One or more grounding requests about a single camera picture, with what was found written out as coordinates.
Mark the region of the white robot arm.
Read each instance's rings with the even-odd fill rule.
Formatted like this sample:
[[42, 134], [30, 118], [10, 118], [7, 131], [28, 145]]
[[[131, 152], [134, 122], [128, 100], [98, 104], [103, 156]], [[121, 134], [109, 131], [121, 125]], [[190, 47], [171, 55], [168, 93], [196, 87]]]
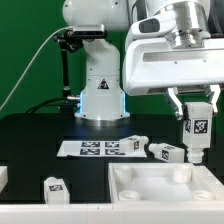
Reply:
[[86, 52], [86, 86], [75, 116], [93, 123], [127, 119], [125, 97], [164, 94], [181, 119], [177, 95], [206, 92], [210, 116], [224, 84], [224, 38], [209, 28], [212, 0], [65, 0], [72, 50]]

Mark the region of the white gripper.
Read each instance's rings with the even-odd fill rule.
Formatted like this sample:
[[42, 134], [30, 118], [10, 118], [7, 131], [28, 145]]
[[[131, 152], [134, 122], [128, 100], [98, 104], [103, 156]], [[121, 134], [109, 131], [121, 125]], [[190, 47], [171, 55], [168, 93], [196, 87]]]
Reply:
[[123, 89], [130, 96], [165, 92], [177, 120], [183, 118], [180, 91], [205, 86], [213, 114], [224, 84], [224, 39], [206, 39], [202, 48], [172, 49], [165, 38], [132, 42], [123, 64]]

